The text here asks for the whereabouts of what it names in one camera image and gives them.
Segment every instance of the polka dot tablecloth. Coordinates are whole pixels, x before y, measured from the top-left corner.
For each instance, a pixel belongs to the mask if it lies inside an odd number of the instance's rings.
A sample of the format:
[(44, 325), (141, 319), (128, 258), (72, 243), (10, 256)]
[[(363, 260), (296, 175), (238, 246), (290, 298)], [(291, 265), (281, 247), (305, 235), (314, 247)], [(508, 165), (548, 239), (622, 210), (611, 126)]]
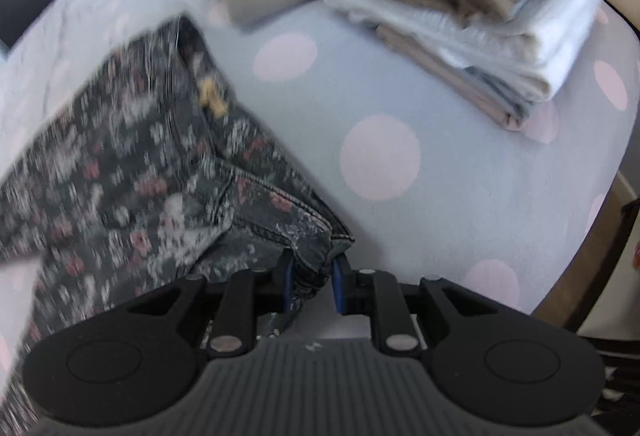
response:
[[(178, 12), (352, 229), (354, 267), (442, 275), (525, 312), (591, 228), (636, 116), (638, 40), (605, 4), (567, 84), (513, 133), (321, 1), (239, 29), (219, 0), (57, 0), (0, 68), (0, 169), (112, 47)], [(0, 273), (0, 374), (33, 276)], [(291, 334), (366, 331), (332, 310), (326, 288)]]

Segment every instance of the yellow tag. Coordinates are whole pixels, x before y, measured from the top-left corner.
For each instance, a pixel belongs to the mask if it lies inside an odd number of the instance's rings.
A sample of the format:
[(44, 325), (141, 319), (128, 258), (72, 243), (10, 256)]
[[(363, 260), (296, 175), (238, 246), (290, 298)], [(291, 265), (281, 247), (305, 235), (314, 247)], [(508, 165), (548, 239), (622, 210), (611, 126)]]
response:
[(216, 119), (228, 114), (229, 105), (220, 97), (218, 86), (211, 77), (201, 81), (198, 86), (200, 87), (200, 106), (209, 108)]

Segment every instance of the gray ribbed surface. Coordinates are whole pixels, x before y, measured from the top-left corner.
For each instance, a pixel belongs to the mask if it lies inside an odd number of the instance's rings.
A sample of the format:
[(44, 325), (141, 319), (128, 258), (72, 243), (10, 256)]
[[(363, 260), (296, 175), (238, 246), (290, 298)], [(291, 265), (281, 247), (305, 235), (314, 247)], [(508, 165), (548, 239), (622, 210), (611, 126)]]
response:
[(368, 340), (268, 339), (210, 363), (180, 402), (145, 422), (104, 430), (41, 422), (35, 436), (418, 436), (606, 433), (587, 417), (543, 429), (478, 419), (444, 398), (405, 358)]

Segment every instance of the white garment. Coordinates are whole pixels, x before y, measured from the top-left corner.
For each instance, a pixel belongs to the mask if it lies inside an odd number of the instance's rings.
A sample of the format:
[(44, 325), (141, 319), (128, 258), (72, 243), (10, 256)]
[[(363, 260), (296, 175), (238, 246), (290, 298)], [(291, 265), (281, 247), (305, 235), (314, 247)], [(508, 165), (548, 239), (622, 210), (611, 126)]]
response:
[(532, 102), (549, 100), (564, 81), (593, 25), (600, 0), (527, 0), (507, 23), (467, 28), (446, 13), (397, 0), (325, 0), (357, 21), (412, 36), (454, 68), (477, 66)]

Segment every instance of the floral pattern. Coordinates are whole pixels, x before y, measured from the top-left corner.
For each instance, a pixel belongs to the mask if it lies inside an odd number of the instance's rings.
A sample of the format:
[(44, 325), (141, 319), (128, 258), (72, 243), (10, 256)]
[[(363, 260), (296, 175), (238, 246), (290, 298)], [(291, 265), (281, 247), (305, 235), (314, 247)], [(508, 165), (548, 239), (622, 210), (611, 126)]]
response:
[[(212, 112), (201, 90), (225, 105)], [(296, 257), (294, 310), (353, 242), (235, 102), (191, 22), (114, 51), (0, 188), (0, 259), (46, 255), (30, 327), (0, 410), (18, 435), (36, 415), (21, 367), (43, 337), (186, 275), (222, 282)], [(260, 323), (278, 334), (292, 315)]]

